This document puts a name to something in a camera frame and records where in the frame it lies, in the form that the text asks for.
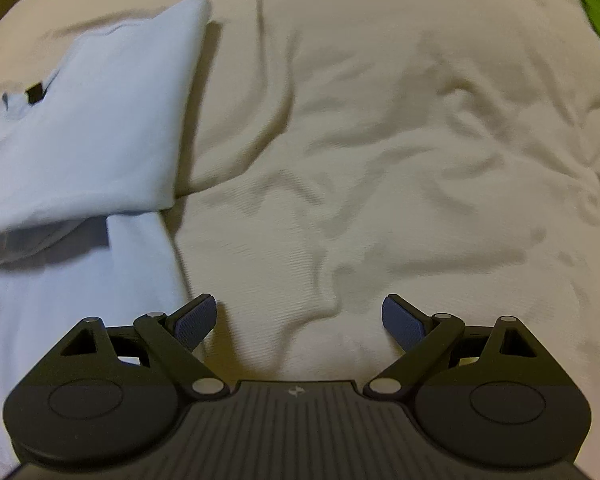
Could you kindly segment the light blue sweater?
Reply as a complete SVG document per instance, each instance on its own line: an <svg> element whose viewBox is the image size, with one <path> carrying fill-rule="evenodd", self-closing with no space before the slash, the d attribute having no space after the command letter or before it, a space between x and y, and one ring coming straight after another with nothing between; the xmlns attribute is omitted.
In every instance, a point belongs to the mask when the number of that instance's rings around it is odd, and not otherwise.
<svg viewBox="0 0 600 480"><path fill-rule="evenodd" d="M186 303L161 214L209 15L183 0L86 32L38 102L0 99L0 478L18 463L5 400L73 325Z"/></svg>

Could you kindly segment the beige bed cover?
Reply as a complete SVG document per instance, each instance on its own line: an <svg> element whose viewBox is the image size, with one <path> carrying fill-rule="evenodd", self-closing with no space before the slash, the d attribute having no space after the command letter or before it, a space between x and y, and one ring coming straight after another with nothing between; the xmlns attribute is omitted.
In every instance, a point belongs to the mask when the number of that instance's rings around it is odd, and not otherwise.
<svg viewBox="0 0 600 480"><path fill-rule="evenodd" d="M0 99L183 0L21 0ZM398 294L520 318L592 408L600 479L600 38L580 0L208 0L172 207L196 355L228 382L367 382Z"/></svg>

